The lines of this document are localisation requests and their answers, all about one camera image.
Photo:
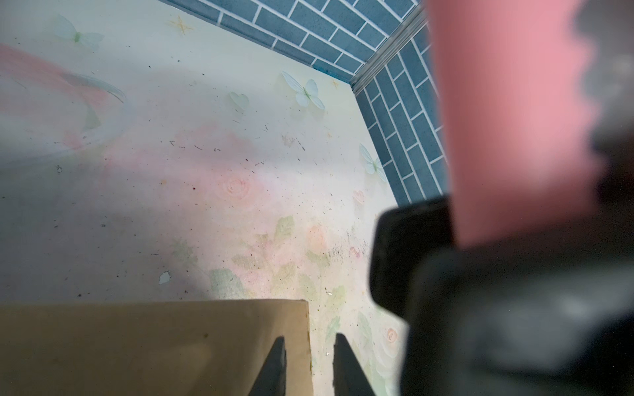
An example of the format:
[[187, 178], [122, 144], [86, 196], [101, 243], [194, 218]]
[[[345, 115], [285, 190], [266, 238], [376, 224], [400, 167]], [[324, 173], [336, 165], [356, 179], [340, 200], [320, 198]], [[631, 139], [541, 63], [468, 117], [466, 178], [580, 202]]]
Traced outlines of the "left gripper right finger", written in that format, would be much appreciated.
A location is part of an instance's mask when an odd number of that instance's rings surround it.
[[375, 395], [343, 333], [337, 333], [335, 337], [333, 373], [335, 396]]

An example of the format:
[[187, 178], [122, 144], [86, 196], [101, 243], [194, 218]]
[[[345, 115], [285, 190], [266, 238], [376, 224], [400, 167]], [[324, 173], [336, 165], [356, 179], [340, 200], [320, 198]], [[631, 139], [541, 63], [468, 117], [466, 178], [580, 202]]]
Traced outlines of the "brown cardboard express box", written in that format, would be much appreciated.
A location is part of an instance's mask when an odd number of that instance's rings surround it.
[[282, 338], [313, 394], [304, 300], [3, 305], [4, 395], [246, 395]]

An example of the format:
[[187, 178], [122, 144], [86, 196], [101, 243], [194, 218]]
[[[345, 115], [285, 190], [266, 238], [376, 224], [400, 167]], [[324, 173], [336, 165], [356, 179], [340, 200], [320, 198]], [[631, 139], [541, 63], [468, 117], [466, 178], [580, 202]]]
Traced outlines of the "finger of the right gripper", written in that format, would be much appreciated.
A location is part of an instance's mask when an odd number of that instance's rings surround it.
[[384, 212], [377, 221], [371, 250], [371, 298], [384, 310], [403, 317], [414, 270], [429, 254], [451, 245], [446, 196]]

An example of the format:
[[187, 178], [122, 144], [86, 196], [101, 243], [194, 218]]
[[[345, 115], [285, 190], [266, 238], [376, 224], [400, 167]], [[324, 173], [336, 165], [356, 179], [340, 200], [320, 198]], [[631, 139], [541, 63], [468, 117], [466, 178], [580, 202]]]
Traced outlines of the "pink utility knife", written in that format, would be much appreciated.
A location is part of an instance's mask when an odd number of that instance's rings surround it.
[[470, 247], [597, 211], [578, 1], [428, 1], [452, 227]]

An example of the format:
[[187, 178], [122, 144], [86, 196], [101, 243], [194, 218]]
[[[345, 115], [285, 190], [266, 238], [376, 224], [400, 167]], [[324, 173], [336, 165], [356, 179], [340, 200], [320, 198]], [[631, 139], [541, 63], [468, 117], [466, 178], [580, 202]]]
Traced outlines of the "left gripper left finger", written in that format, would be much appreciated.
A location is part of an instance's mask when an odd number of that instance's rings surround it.
[[285, 396], [287, 349], [284, 336], [275, 339], [249, 392], [249, 396]]

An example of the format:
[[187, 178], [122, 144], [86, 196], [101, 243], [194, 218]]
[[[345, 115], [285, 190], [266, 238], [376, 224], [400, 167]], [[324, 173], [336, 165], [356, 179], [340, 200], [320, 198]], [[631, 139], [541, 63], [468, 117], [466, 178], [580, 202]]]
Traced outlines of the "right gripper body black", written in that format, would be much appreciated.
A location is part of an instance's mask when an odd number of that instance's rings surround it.
[[464, 250], [414, 273], [404, 395], [630, 395], [633, 207]]

